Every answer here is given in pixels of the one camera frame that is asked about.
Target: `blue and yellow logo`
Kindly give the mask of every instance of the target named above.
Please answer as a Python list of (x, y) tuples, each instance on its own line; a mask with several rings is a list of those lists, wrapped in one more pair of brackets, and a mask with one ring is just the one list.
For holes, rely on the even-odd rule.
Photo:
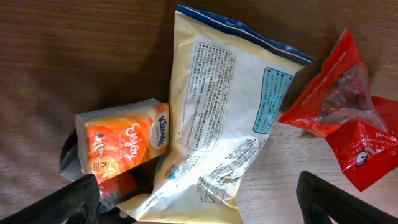
[(164, 178), (172, 180), (175, 179), (176, 173), (180, 172), (180, 169), (176, 165), (170, 166), (170, 168), (167, 169)]

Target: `tabletop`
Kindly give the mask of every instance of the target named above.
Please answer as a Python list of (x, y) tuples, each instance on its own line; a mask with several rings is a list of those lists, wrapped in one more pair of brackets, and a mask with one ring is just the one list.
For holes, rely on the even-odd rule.
[[(317, 61), (298, 72), (297, 99), (340, 32), (353, 31), (371, 94), (398, 100), (397, 1), (192, 0)], [(0, 218), (62, 188), (58, 163), (73, 115), (148, 98), (167, 101), (178, 1), (0, 2)], [(398, 174), (364, 192), (342, 174), (324, 139), (275, 123), (236, 196), (245, 223), (303, 223), (295, 196), (303, 170), (398, 216)]]

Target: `orange packaging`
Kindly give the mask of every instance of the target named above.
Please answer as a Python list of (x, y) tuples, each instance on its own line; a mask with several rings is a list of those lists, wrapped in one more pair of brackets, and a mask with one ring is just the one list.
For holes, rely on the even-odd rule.
[(167, 152), (169, 107), (157, 100), (76, 117), (79, 159), (98, 183)]

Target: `candy wrapper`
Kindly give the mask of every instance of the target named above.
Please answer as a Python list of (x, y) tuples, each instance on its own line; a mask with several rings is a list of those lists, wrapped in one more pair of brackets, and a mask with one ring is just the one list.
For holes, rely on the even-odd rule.
[(96, 176), (104, 205), (111, 208), (138, 192), (152, 190), (157, 160), (145, 170), (142, 167), (167, 152), (167, 104), (146, 100), (79, 114), (75, 122), (81, 169)]
[(344, 175), (359, 191), (398, 167), (398, 102), (375, 96), (372, 101), (389, 132), (352, 120), (326, 137)]
[(378, 130), (388, 130), (371, 101), (368, 72), (353, 34), (345, 30), (321, 73), (312, 79), (279, 122), (324, 138), (349, 120), (361, 120)]
[(170, 154), (154, 191), (118, 207), (139, 221), (242, 223), (234, 201), (296, 72), (313, 59), (241, 22), (180, 4), (170, 82)]

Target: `blue top edge of bag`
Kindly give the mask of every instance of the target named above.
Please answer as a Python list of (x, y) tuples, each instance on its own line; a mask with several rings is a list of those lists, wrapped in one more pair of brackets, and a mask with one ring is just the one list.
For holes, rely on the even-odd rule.
[(254, 44), (260, 45), (261, 47), (272, 52), (273, 54), (289, 59), (295, 63), (308, 65), (311, 62), (315, 61), (314, 58), (309, 57), (308, 55), (289, 45), (281, 44), (279, 42), (261, 37), (259, 34), (248, 28), (242, 22), (228, 19), (212, 12), (194, 9), (185, 4), (179, 4), (177, 7), (177, 11), (204, 24), (207, 24), (212, 28), (218, 29), (226, 34), (235, 35)]

